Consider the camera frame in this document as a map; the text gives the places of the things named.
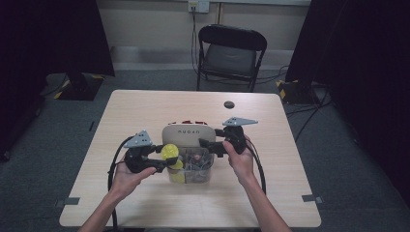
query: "wall socket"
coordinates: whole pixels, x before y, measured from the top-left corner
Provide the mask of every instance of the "wall socket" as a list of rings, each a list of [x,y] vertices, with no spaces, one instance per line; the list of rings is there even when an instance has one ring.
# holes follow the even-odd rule
[[[188,12],[192,12],[192,9],[196,13],[208,13],[209,1],[188,1]]]

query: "black curtain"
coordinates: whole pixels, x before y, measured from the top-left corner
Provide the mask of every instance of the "black curtain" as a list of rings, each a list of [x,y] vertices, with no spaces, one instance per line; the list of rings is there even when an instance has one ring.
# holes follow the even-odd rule
[[[75,69],[114,76],[95,0],[0,2],[0,152],[46,85],[50,73]]]
[[[331,86],[360,144],[410,206],[408,9],[404,0],[312,0],[286,78]]]

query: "chair seat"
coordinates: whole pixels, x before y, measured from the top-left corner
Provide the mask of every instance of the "chair seat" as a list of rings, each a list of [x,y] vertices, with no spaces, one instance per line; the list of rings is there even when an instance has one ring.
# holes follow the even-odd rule
[[[203,71],[229,73],[252,78],[256,51],[211,44],[203,62]]]

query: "wooden tabletop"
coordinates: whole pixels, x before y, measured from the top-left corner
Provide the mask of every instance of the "wooden tabletop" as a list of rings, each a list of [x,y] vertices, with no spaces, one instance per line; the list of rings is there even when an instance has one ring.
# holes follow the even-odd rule
[[[234,102],[235,107],[225,108],[226,101]],[[244,126],[244,131],[259,154],[267,195],[283,219],[290,227],[319,226],[316,204],[302,199],[311,189],[277,95],[138,90],[112,93],[70,194],[79,197],[79,202],[65,206],[60,223],[77,227],[93,213],[107,192],[107,171],[114,154],[127,137],[147,130],[154,144],[161,145],[162,129],[169,123],[203,121],[223,129],[222,122],[232,116],[259,122]],[[161,157],[154,153],[150,159]],[[211,180],[205,184],[171,183],[165,170],[149,177],[116,208],[118,224],[143,228],[258,227],[227,157],[216,158],[211,172]],[[256,165],[254,173],[259,180]]]

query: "wrist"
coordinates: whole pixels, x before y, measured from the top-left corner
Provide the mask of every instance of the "wrist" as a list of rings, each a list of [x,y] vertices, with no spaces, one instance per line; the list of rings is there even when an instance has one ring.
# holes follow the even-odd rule
[[[109,201],[110,203],[113,204],[118,204],[122,200],[124,200],[124,196],[122,196],[120,193],[113,191],[112,189],[106,194],[104,197],[104,200]]]
[[[245,189],[253,189],[255,185],[259,186],[254,175],[248,175],[246,178],[243,178],[240,183]]]

